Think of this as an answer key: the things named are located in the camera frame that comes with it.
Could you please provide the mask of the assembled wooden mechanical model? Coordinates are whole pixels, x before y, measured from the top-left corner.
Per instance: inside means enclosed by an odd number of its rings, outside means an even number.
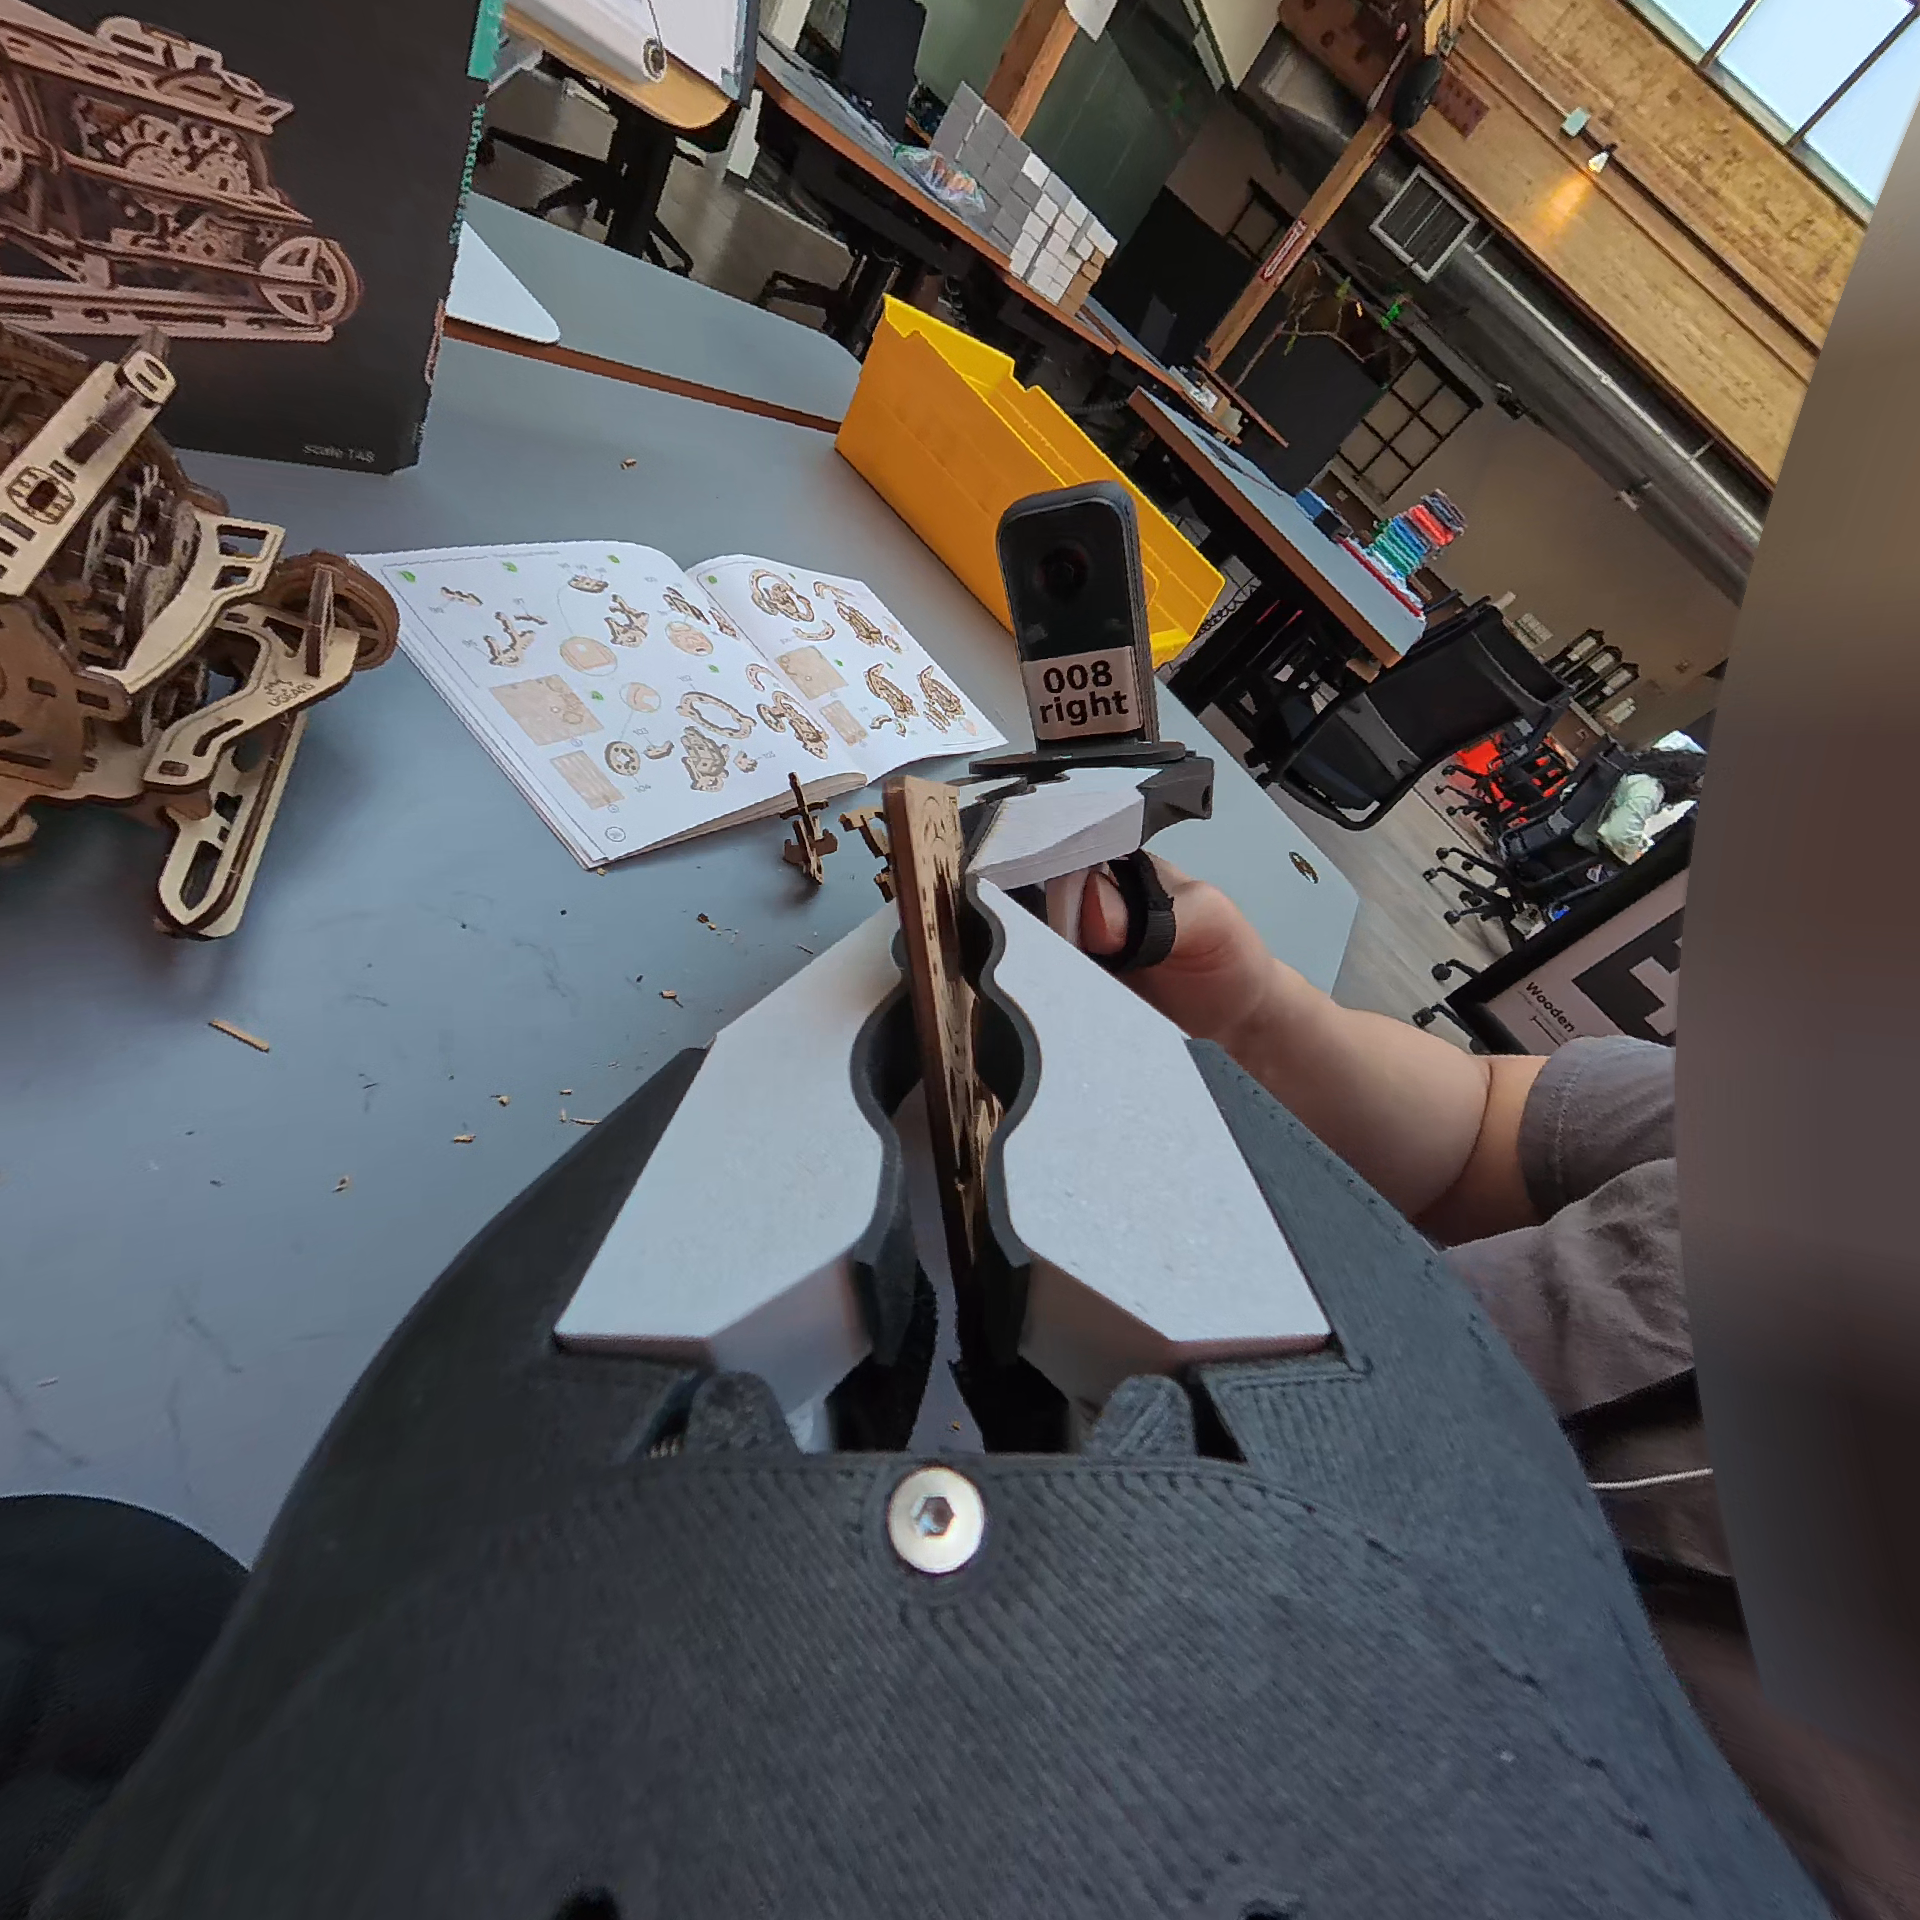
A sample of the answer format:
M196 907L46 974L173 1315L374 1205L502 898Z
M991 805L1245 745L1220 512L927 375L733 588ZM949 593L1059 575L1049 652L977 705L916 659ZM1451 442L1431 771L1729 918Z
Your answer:
M90 362L5 327L3 846L36 805L96 803L169 832L157 924L237 931L311 712L394 658L389 588L290 554L159 431L167 337Z

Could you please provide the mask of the person's grey shirt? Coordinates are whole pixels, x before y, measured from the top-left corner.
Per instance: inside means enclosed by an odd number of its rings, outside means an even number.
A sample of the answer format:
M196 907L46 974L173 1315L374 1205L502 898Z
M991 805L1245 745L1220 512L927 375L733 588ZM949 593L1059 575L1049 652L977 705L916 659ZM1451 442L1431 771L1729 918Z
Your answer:
M1837 1915L1917 1915L1917 1800L1764 1696L1717 1499L1679 1237L1674 1054L1576 1040L1523 1134L1542 1219L1455 1272L1548 1398L1695 1713Z

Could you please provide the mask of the silver ventilation duct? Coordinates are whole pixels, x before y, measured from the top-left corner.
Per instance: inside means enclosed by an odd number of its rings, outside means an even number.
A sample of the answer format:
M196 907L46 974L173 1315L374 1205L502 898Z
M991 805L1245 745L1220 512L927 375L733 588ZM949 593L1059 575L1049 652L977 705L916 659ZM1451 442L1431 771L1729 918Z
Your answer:
M1451 254L1434 327L1514 415L1587 463L1725 598L1744 599L1772 483L1495 237Z

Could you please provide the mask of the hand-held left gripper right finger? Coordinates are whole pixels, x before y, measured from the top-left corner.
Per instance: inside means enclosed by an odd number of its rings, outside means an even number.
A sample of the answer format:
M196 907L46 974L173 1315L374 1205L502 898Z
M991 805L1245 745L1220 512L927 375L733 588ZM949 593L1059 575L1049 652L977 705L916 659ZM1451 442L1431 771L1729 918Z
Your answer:
M974 883L974 1422L1071 1452L1127 1379L1332 1352L1274 1199L1182 1032Z

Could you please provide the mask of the laser-cut wooden parts sheet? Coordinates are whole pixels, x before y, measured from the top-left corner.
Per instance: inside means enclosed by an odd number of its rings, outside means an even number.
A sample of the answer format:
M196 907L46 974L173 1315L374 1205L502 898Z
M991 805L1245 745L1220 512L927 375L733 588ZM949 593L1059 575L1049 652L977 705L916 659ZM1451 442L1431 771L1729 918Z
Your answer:
M956 790L946 781L893 775L882 783L882 823L904 937L959 1347L964 1361L983 1371L996 1363L985 1250L988 1156L999 1103L977 1056L978 1013L967 974L964 833Z

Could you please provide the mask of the stack of white boxes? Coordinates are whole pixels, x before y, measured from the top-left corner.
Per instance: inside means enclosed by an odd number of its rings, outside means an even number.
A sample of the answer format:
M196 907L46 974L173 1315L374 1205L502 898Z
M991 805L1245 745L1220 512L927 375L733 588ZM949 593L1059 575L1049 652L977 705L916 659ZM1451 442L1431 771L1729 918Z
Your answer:
M967 81L930 149L972 180L991 245L1043 300L1077 314L1119 251L1095 207Z

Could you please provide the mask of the yellow plastic bin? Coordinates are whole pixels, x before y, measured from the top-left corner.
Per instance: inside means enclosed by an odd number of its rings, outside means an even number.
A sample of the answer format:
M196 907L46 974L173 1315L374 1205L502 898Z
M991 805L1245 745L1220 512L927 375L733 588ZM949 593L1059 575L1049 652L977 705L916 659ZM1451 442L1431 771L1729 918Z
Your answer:
M834 443L1004 628L1001 516L1033 493L1122 482L1009 353L897 297L882 300Z

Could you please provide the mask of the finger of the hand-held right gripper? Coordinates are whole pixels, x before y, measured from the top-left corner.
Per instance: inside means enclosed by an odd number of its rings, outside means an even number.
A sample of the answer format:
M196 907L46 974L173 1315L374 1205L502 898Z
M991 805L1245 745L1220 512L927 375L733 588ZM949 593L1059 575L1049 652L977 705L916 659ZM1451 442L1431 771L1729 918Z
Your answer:
M1044 885L1139 851L1145 838L1139 790L1033 790L988 803L968 854L968 876L1001 889Z

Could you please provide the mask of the small assembled wooden part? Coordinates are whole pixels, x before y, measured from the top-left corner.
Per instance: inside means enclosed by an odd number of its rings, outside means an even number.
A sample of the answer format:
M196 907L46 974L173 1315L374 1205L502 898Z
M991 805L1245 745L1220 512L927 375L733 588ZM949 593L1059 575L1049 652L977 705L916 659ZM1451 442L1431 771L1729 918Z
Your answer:
M796 867L813 885L824 883L824 861L840 847L840 835L824 826L824 802L808 796L798 774L786 778L791 803L780 809L786 838L780 857ZM838 826L854 833L866 851L876 857L874 883L882 899L897 902L893 833L882 805L865 805L837 815Z

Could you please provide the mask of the black-white marker board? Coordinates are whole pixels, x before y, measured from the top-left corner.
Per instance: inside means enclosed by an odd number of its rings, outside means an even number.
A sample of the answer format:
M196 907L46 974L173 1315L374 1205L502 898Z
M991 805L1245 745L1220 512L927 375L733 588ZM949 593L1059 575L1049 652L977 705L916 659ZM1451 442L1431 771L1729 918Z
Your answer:
M1492 1054L1553 1056L1580 1040L1674 1044L1689 880L1689 859L1646 856L1439 1008Z

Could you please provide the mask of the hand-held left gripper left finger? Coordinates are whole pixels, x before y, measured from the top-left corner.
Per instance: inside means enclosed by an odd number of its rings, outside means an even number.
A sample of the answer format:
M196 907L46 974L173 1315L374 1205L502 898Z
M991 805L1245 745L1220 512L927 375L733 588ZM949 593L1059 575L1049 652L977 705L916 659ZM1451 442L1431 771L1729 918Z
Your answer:
M717 1034L558 1345L755 1375L805 1452L837 1445L834 1391L898 1359L921 1292L884 1038L898 937L878 910Z

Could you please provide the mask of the person's right forearm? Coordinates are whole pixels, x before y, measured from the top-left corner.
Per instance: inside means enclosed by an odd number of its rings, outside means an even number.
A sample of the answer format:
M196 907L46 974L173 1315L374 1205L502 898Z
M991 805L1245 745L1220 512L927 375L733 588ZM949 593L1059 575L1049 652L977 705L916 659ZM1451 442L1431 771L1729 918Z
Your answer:
M1220 1048L1410 1223L1444 1245L1533 1228L1524 1109L1547 1068L1341 1006L1269 960Z

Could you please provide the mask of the pale rounded board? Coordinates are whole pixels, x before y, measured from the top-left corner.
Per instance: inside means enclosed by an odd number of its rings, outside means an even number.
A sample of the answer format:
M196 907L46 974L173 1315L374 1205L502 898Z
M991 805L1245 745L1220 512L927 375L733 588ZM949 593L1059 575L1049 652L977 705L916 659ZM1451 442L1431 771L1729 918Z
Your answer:
M468 222L459 228L445 318L539 345L562 339L558 320Z

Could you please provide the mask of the stack of colourful folders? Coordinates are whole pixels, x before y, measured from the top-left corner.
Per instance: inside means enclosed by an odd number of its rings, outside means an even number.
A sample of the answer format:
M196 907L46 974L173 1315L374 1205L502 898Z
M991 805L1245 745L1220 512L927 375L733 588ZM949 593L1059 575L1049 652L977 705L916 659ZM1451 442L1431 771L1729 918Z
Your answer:
M1428 606L1428 595L1421 588L1425 568L1467 530L1469 522L1452 495L1434 489L1382 522L1371 540L1354 541L1352 551L1389 592L1422 610Z

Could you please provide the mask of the white vent grille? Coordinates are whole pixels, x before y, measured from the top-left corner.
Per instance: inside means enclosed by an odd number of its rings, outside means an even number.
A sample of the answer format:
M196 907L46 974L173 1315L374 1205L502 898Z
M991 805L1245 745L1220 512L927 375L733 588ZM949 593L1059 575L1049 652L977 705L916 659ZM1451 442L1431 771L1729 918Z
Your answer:
M1413 277L1431 283L1479 228L1469 201L1419 164L1380 206L1368 234Z

